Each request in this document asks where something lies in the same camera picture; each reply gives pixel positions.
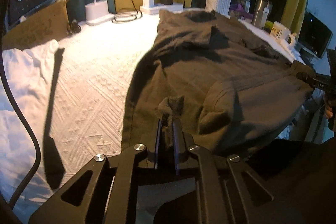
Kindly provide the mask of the person right hand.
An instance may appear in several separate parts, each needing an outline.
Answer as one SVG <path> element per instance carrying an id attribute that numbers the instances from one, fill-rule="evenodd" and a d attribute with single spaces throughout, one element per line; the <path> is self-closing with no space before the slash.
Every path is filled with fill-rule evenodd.
<path id="1" fill-rule="evenodd" d="M 327 94 L 324 94 L 323 100 L 325 104 L 325 117 L 326 119 L 330 119 L 333 117 L 333 107 L 335 105 L 335 100 L 330 100 Z"/>

